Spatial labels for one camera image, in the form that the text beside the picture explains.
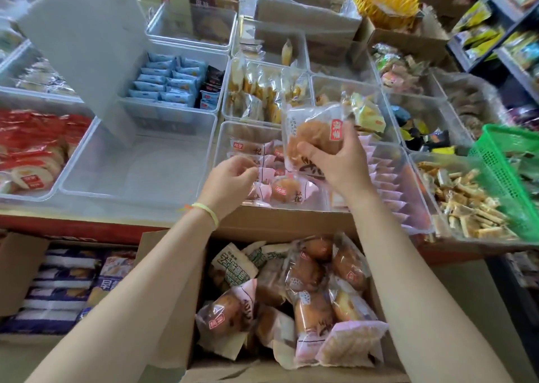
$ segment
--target snack stall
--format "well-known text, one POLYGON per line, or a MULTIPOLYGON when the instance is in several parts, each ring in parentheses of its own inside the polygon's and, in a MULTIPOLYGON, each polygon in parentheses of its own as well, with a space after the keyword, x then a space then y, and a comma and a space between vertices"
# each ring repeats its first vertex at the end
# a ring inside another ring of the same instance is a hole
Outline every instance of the snack stall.
POLYGON ((205 260, 186 257, 192 274, 150 365, 186 369, 184 382, 409 381, 346 203, 297 143, 336 154, 353 121, 382 200, 436 265, 536 248, 521 178, 533 182, 539 139, 478 127, 479 114, 503 124, 503 105, 455 72, 418 0, 391 6, 398 19, 370 0, 258 0, 253 17, 239 0, 200 1, 36 0, 13 20, 24 37, 0 65, 0 220, 3 250, 27 255, 4 258, 0 281, 18 293, 0 288, 0 349, 46 353, 196 201, 209 170, 244 155, 259 178, 205 260), (502 148, 502 134, 530 144, 502 148), (62 318, 29 326, 36 311, 62 318), (359 342, 346 359, 342 337, 359 342))

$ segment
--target hand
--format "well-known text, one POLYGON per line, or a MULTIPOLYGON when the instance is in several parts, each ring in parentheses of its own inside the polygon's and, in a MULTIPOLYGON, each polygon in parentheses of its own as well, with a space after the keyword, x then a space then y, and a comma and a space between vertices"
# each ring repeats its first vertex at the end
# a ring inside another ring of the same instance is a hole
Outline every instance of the hand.
POLYGON ((298 150, 322 170, 329 184, 350 206, 365 192, 376 193, 376 189, 369 176, 367 154, 349 121, 344 122, 343 136, 344 144, 337 155, 328 155, 307 142, 300 142, 298 150))
POLYGON ((245 200, 257 178, 258 167, 252 160, 233 156, 211 170, 197 202, 212 209, 221 221, 245 200))

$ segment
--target yellow bracelet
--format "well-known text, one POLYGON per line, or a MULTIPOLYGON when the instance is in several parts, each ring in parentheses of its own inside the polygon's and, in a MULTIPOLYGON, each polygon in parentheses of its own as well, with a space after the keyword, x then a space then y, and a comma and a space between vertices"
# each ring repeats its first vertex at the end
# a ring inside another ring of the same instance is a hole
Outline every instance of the yellow bracelet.
POLYGON ((217 230, 218 227, 219 227, 219 219, 217 218, 217 215, 213 212, 212 209, 210 209, 208 206, 202 204, 202 203, 193 203, 191 205, 191 207, 198 207, 198 208, 201 208, 203 210, 206 210, 209 215, 211 216, 211 218, 213 219, 213 222, 215 223, 215 229, 217 230))

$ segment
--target forearm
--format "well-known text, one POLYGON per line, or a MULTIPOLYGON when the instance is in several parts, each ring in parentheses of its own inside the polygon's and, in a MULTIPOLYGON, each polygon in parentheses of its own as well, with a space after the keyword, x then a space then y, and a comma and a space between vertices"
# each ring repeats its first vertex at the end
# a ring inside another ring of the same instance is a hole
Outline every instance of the forearm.
POLYGON ((511 382, 377 194, 351 203, 391 336, 414 383, 511 382))
POLYGON ((190 271, 186 256, 201 255, 211 217, 193 209, 80 322, 32 373, 28 383, 135 382, 176 305, 190 271))

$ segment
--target green plastic basket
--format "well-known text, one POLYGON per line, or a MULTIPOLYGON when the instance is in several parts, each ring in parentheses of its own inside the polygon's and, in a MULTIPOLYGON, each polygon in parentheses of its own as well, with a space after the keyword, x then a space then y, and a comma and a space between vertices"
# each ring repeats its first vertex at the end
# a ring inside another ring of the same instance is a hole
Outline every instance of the green plastic basket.
POLYGON ((479 157, 494 175, 486 179, 485 188, 506 196, 500 210, 510 217, 510 228, 523 240, 539 241, 539 212, 505 156, 506 152, 526 151, 539 151, 539 134, 489 124, 483 126, 469 155, 479 157))

